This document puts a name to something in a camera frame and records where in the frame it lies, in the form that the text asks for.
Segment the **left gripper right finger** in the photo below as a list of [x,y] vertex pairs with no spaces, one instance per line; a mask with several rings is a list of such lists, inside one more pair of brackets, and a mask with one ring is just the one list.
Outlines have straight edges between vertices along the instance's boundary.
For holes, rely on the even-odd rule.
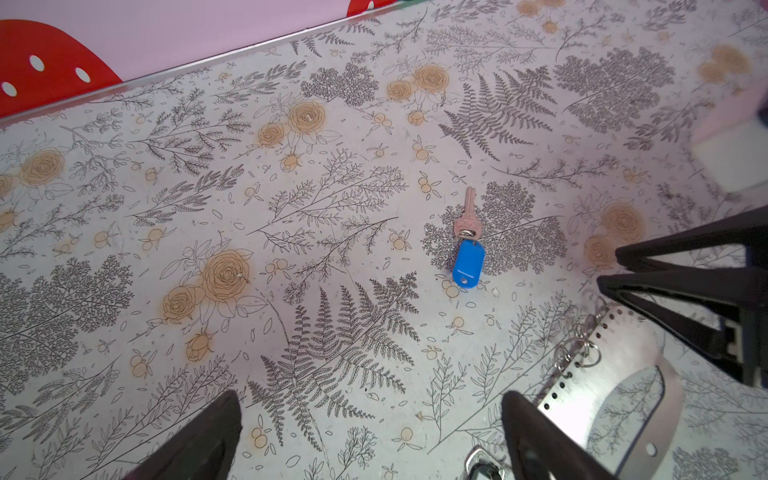
[[614,479],[519,392],[503,395],[501,419],[515,479]]

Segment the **blue tagged key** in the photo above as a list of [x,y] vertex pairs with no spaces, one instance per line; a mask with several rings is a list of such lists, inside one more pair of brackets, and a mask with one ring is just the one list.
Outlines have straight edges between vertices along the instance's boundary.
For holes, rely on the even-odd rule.
[[459,286],[471,289],[479,284],[486,251],[479,239],[483,233],[483,223],[475,211],[476,192],[473,187],[465,191],[462,214],[454,221],[454,236],[459,240],[458,251],[454,260],[452,277]]

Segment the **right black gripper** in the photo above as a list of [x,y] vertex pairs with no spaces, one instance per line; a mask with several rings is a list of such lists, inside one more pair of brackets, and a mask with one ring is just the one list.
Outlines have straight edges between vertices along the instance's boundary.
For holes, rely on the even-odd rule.
[[[676,269],[672,263],[653,260],[728,244],[745,248],[748,267]],[[717,367],[739,383],[767,385],[766,206],[623,246],[615,256],[621,266],[644,273],[600,276],[597,286],[603,295],[655,321],[699,354],[716,360]],[[720,330],[641,298],[641,293],[701,305],[720,316]]]

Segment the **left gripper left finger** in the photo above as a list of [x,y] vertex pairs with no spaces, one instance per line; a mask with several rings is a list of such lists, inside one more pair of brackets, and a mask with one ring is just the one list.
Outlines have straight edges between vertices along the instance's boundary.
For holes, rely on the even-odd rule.
[[227,390],[124,479],[225,480],[241,431],[237,393]]

